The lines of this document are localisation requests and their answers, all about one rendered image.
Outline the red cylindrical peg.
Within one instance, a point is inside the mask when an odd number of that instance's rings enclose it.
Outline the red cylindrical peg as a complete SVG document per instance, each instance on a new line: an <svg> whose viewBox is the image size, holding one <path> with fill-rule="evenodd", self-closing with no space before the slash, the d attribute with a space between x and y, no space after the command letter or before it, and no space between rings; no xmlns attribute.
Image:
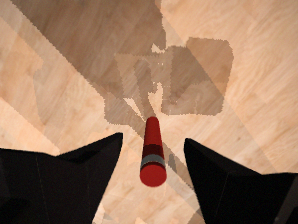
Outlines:
<svg viewBox="0 0 298 224"><path fill-rule="evenodd" d="M145 186L163 185L167 179L159 120L149 117L146 121L145 136L140 165L140 180Z"/></svg>

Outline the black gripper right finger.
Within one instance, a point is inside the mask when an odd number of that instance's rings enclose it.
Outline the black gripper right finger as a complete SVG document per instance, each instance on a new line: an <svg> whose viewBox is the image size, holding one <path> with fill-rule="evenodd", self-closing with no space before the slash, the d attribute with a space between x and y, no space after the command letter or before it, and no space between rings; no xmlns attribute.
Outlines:
<svg viewBox="0 0 298 224"><path fill-rule="evenodd" d="M184 155L205 224L286 224L298 173L262 175L186 138Z"/></svg>

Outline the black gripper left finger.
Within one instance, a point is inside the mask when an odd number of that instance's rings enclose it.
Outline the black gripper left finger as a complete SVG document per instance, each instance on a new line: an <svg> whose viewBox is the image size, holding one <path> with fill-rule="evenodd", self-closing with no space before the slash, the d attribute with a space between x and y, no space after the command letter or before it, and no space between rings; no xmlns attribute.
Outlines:
<svg viewBox="0 0 298 224"><path fill-rule="evenodd" d="M31 202L37 224L92 224L122 145L117 132L58 155L0 148L0 197Z"/></svg>

